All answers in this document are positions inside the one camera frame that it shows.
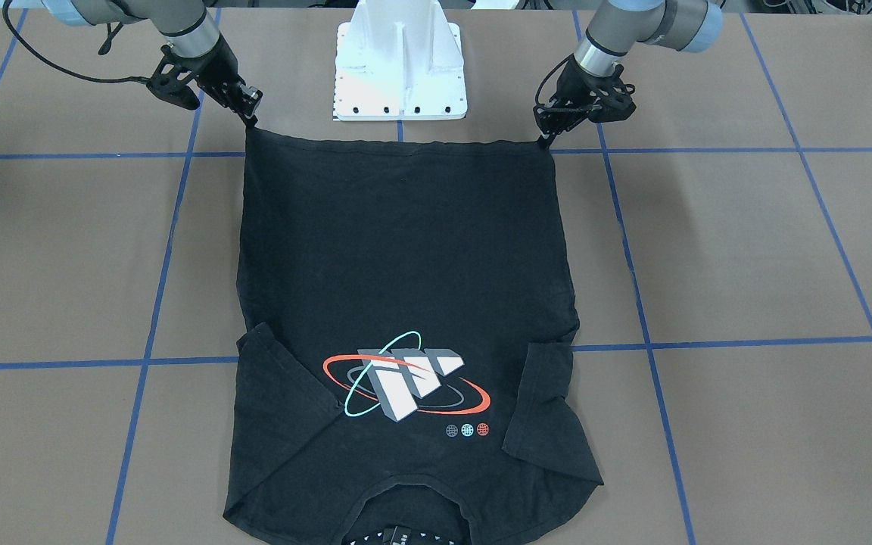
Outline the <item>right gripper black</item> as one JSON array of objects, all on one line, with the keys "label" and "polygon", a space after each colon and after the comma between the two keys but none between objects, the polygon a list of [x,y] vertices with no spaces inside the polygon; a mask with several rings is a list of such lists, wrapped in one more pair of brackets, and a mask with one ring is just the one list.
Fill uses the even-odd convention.
[{"label": "right gripper black", "polygon": [[195,58],[193,52],[186,51],[179,41],[172,45],[176,64],[180,66],[179,80],[184,87],[190,82],[198,84],[218,103],[233,103],[233,110],[245,126],[257,125],[257,106],[263,91],[255,86],[247,86],[238,73],[238,59],[223,36],[203,55]]}]

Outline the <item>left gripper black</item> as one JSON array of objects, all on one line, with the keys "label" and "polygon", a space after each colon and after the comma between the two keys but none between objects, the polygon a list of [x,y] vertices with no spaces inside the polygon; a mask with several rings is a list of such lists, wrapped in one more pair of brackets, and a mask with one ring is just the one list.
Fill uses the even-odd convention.
[{"label": "left gripper black", "polygon": [[564,61],[564,68],[557,80],[555,94],[550,98],[550,106],[533,107],[533,114],[540,137],[537,145],[551,146],[563,133],[571,131],[581,123],[581,114],[590,104],[591,94],[584,84],[584,68],[579,66],[577,59],[569,55]]}]

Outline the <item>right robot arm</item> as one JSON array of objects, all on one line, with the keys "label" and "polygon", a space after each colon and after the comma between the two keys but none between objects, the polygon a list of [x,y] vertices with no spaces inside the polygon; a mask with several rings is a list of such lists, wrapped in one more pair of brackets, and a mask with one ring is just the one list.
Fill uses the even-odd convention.
[{"label": "right robot arm", "polygon": [[131,77],[163,102],[196,110],[200,100],[190,84],[233,111],[246,127],[257,123],[263,93],[238,72],[238,59],[201,1],[45,1],[56,20],[70,26],[124,24],[148,20],[165,39],[160,64],[149,77]]}]

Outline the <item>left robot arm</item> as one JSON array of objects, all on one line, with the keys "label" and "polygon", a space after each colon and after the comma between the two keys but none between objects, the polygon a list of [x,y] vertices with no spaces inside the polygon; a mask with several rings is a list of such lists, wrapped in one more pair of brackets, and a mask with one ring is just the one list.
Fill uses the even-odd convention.
[{"label": "left robot arm", "polygon": [[636,44],[672,51],[701,52],[723,27],[723,11],[709,1],[599,1],[577,48],[543,78],[554,73],[553,96],[535,96],[533,113],[547,149],[554,139],[582,122],[627,120],[637,109],[634,86],[624,83],[623,59]]}]

